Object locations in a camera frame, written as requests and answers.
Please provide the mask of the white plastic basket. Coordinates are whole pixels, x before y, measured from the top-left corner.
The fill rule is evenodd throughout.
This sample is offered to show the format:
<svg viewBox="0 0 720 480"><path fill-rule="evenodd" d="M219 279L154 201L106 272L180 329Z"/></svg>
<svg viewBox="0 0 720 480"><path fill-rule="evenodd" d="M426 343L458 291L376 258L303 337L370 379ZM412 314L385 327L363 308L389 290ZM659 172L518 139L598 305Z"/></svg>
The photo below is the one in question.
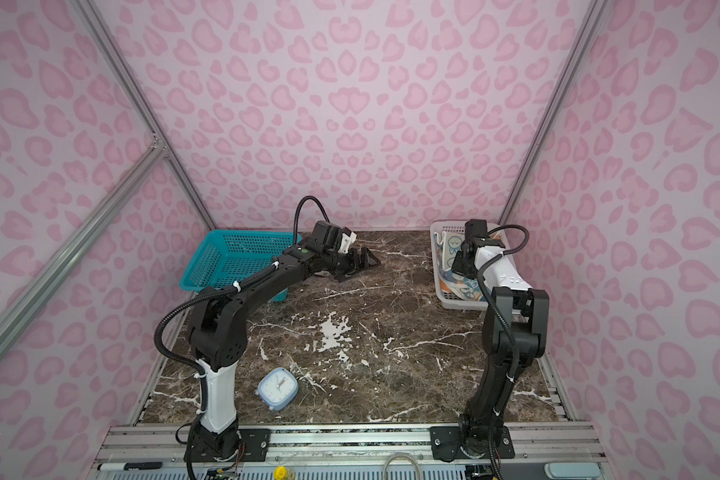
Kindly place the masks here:
<svg viewBox="0 0 720 480"><path fill-rule="evenodd" d="M481 310L486 307L486 302L478 281L459 275L452 269L456 254L465 240L465 224L465 220L441 220L430 226L436 295L446 309ZM499 240L501 245L481 247L474 260L476 269L499 253L506 254L511 249L505 230L493 233L491 238ZM518 273L512 257L507 254L484 271L483 279L489 290L506 287L519 293L531 288Z"/></svg>

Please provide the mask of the teal plastic basket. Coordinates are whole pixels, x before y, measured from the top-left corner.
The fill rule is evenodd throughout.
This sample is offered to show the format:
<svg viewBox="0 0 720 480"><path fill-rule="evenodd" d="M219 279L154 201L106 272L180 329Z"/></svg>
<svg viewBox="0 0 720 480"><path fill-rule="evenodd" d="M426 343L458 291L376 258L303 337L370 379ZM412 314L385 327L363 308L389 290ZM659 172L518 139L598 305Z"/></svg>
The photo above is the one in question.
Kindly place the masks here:
<svg viewBox="0 0 720 480"><path fill-rule="evenodd" d="M264 269L293 244L287 232L214 230L200 243L179 286L188 292L221 289Z"/></svg>

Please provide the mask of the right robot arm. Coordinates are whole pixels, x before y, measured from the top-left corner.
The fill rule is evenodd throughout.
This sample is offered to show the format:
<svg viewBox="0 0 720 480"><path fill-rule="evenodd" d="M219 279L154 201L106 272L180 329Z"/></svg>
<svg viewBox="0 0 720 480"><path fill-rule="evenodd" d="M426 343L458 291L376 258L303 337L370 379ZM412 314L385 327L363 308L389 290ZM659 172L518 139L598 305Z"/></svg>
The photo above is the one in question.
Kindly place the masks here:
<svg viewBox="0 0 720 480"><path fill-rule="evenodd" d="M482 327L487 364L458 425L429 429L436 460L498 464L515 455L504 415L521 375L545 353L550 308L548 293L524 281L509 260L518 251L489 233L464 241L456 254L456 272L475 280L487 301Z"/></svg>

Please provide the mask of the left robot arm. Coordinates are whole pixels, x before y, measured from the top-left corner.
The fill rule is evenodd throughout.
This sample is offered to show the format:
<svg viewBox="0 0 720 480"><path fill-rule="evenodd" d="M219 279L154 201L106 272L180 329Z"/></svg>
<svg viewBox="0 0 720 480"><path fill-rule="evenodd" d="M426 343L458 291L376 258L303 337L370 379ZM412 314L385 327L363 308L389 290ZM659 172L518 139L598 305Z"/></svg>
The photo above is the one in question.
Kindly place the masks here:
<svg viewBox="0 0 720 480"><path fill-rule="evenodd" d="M188 343L194 365L200 368L201 408L188 432L186 463L227 460L241 448L235 386L237 366L248 347L249 316L281 291L318 272L344 281L380 264L366 247L342 253L303 241L238 285L206 289L195 298Z"/></svg>

